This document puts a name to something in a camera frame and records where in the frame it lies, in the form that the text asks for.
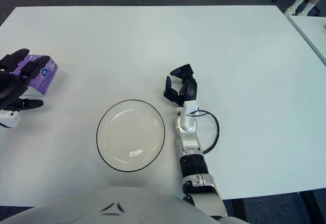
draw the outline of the logo on robot head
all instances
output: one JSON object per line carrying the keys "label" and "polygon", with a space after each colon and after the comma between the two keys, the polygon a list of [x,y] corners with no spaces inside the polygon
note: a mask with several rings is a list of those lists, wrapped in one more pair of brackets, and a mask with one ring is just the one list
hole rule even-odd
{"label": "logo on robot head", "polygon": [[[110,209],[111,207],[114,207],[114,206],[117,207],[115,210],[111,209],[110,212],[107,212],[108,209]],[[112,203],[112,204],[108,205],[107,207],[105,207],[104,209],[102,209],[100,211],[100,213],[102,213],[102,215],[122,215],[124,213],[124,210],[122,209],[122,206],[119,203],[117,203],[117,204]]]}

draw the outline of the purple tissue box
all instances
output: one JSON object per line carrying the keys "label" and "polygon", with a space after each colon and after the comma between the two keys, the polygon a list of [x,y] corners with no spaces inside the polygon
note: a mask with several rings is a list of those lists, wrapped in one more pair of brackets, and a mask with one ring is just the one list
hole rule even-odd
{"label": "purple tissue box", "polygon": [[[15,69],[12,73],[15,75],[19,75],[20,70],[27,64],[29,61],[33,61],[43,55],[27,55],[25,59],[18,64],[18,68]],[[45,65],[43,69],[40,70],[38,76],[36,76],[33,80],[30,81],[28,85],[28,89],[24,93],[24,95],[30,96],[43,96],[49,87],[58,66],[50,58],[49,62]]]}

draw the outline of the robotic arm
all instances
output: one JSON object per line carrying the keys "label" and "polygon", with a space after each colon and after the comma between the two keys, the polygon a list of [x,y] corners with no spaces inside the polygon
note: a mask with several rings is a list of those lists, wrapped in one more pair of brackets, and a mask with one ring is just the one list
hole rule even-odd
{"label": "robotic arm", "polygon": [[19,111],[38,108],[43,105],[42,100],[20,99],[19,97],[27,90],[27,86],[40,70],[50,60],[49,56],[41,56],[34,61],[28,62],[20,70],[19,75],[13,72],[18,64],[29,54],[28,49],[20,49],[13,54],[6,55],[0,60],[0,125],[10,128],[19,123]]}
{"label": "robotic arm", "polygon": [[176,148],[182,173],[183,199],[200,209],[207,215],[220,219],[227,216],[226,208],[219,195],[213,176],[209,174],[203,149],[197,138],[198,115],[196,102],[197,83],[189,64],[173,70],[171,75],[182,79],[182,88],[175,91],[171,79],[167,77],[164,96],[179,106],[174,123],[176,132]]}

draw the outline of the clear bowl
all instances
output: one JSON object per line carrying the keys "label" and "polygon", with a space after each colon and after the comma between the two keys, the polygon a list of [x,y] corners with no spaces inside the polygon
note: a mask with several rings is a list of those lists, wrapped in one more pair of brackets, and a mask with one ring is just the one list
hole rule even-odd
{"label": "clear bowl", "polygon": [[126,100],[112,106],[102,117],[96,133],[102,159],[122,172],[148,166],[159,155],[164,140],[161,115],[141,100]]}

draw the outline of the white sock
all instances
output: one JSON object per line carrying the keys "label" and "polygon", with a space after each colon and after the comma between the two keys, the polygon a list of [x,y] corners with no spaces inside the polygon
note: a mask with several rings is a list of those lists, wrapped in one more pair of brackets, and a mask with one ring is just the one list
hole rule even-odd
{"label": "white sock", "polygon": [[300,4],[302,4],[303,0],[295,0],[294,4],[291,7],[297,9]]}
{"label": "white sock", "polygon": [[305,14],[308,14],[310,10],[312,10],[312,8],[314,7],[314,4],[311,3],[307,3],[307,5],[305,6],[305,8],[302,10],[302,12],[304,12]]}

